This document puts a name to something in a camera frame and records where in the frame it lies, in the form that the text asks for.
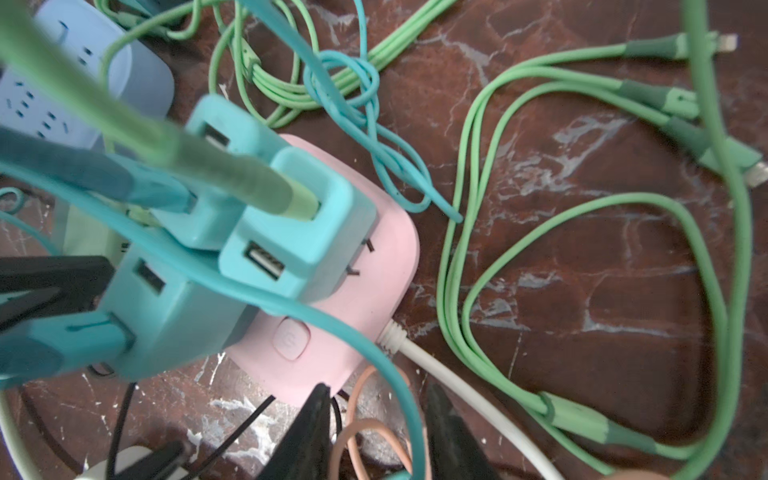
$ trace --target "green connector housing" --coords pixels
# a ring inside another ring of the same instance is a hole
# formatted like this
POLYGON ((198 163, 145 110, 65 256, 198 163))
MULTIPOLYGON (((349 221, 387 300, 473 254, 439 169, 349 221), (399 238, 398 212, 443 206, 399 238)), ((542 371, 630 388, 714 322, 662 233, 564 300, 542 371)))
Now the green connector housing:
POLYGON ((669 115, 693 120, 699 116, 696 94, 684 88, 648 85, 634 80, 624 80, 617 93, 624 98, 638 101, 669 115))
MULTIPOLYGON (((660 130, 674 139, 682 148, 692 153, 699 165, 716 174, 723 173, 703 128, 680 118, 672 117, 660 130)), ((747 173, 749 169, 755 167, 763 159, 762 153, 733 137, 726 139, 726 148, 729 151, 728 158, 736 163, 742 174, 747 173)))
POLYGON ((656 452, 656 442, 651 437, 612 422, 595 409, 549 392, 539 395, 547 406, 546 421, 560 430, 603 445, 624 445, 642 452, 656 452))
MULTIPOLYGON (((716 31, 711 31, 707 35, 710 41, 710 54, 717 51, 716 31)), ((684 33, 669 35, 668 37, 649 38, 647 40, 631 40, 627 42, 627 49, 624 51, 625 58, 665 58, 667 60, 684 60, 688 58, 690 49, 688 48, 688 37, 684 33)))

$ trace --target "white cable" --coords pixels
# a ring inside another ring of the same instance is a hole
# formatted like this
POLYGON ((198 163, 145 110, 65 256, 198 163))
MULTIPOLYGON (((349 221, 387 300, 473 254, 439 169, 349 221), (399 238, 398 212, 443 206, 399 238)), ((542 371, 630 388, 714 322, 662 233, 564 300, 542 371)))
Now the white cable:
POLYGON ((37 465, 29 456, 27 448, 24 446, 22 436, 18 433, 16 422, 13 420, 11 406, 8 404, 8 397, 5 392, 0 391, 0 432, 5 441, 5 447, 11 454, 13 464, 16 465, 19 475, 23 480, 42 480, 37 465))
POLYGON ((456 375, 447 366, 443 365, 427 352, 422 350, 414 342, 406 338, 405 330, 397 323, 390 321, 379 337, 379 344, 392 353, 400 351, 410 358, 418 366, 437 378, 443 385, 460 396, 473 409, 486 419, 488 423, 496 427, 507 440, 509 440, 525 458, 538 470, 545 480, 564 480, 563 475, 552 465, 544 453, 535 443, 512 423, 506 415, 499 412, 484 396, 473 389, 467 382, 456 375))

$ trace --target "black cable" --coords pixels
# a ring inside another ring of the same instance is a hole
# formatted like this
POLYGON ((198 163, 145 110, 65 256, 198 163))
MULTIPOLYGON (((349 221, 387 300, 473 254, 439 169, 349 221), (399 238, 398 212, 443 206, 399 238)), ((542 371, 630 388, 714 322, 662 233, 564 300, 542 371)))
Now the black cable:
POLYGON ((333 407, 334 418, 336 418, 336 437, 339 438, 343 426, 341 424, 341 409, 339 408, 339 403, 336 401, 336 397, 331 397, 331 406, 333 407))
POLYGON ((114 431, 112 432, 112 443, 109 445, 109 456, 107 457, 107 480, 113 480, 114 478, 114 464, 118 459, 120 437, 123 436, 123 425, 125 425, 125 418, 128 416, 128 407, 131 406, 131 399, 134 396, 135 390, 136 382, 128 384, 128 388, 125 389, 123 405, 120 407, 118 422, 114 425, 114 431))
POLYGON ((271 395, 268 396, 266 400, 261 402, 261 405, 259 405, 256 408, 256 410, 254 410, 253 413, 250 414, 250 417, 245 419, 245 422, 241 423, 240 426, 237 427, 237 429, 234 432, 232 432, 232 434, 228 436, 227 439, 224 440, 221 445, 219 445, 218 449, 216 449, 213 453, 208 455, 208 458, 203 460, 203 463, 200 464, 200 466, 197 467, 196 470, 193 470, 192 472, 187 473, 181 480, 192 480, 192 478, 201 477, 202 474, 205 473, 205 471, 208 470, 208 468, 214 463, 214 461, 217 458, 221 457, 224 454, 224 452, 233 443, 235 443, 235 440, 237 440, 237 438, 240 437, 240 435, 242 435, 243 432, 245 432, 248 429, 248 427, 250 427, 250 424, 255 422, 256 419, 259 418, 259 415, 261 415, 263 411, 266 410, 266 408, 270 406, 274 401, 275 401, 275 397, 271 395))
POLYGON ((74 457, 70 455, 69 452, 67 452, 67 450, 61 445, 61 443, 59 443, 58 440, 51 434, 51 432, 48 430, 48 427, 45 426, 45 422, 43 422, 40 413, 35 407, 35 403, 32 401, 32 398, 26 392, 24 387, 19 387, 18 392, 22 398, 22 404, 24 404, 24 408, 29 414, 29 418, 32 420, 32 423, 35 424, 35 428, 37 428, 38 432, 40 432, 40 435, 42 436, 45 444, 51 449, 54 455, 56 455, 58 459, 67 466, 67 468, 72 470, 75 475, 80 475, 83 472, 83 465, 75 460, 74 457))

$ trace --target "metal connector tip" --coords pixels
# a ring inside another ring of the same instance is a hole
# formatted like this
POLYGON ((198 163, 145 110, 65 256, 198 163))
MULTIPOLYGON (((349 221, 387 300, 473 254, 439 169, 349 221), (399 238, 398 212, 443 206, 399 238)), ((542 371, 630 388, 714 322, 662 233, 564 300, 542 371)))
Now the metal connector tip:
POLYGON ((768 181, 768 164, 759 161, 744 172, 744 183, 749 188, 759 187, 768 181))
POLYGON ((720 53, 730 53, 739 46, 739 35, 735 33, 720 35, 717 37, 717 51, 720 53))

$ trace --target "power strip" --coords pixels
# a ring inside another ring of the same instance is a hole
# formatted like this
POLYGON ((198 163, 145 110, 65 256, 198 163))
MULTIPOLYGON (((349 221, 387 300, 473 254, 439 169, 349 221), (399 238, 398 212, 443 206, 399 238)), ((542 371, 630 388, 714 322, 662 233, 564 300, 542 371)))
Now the power strip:
MULTIPOLYGON (((370 241, 332 295, 312 306, 375 341, 386 328, 419 264, 419 235, 408 212, 342 161, 301 138, 283 135, 345 177, 376 206, 370 241)), ((362 362, 354 348, 315 326, 260 311, 230 358, 279 400, 301 406, 317 383, 338 392, 362 362)))
MULTIPOLYGON (((104 50, 125 32, 83 0, 48 0, 37 25, 72 61, 98 78, 104 50)), ((109 91, 142 114, 164 118, 174 97, 165 63, 139 41, 115 55, 109 91)), ((0 78, 0 124, 71 147, 101 148, 101 133, 75 117, 25 78, 7 70, 0 78)), ((53 239, 67 255, 102 255, 117 264, 126 240, 87 214, 57 201, 53 239)))

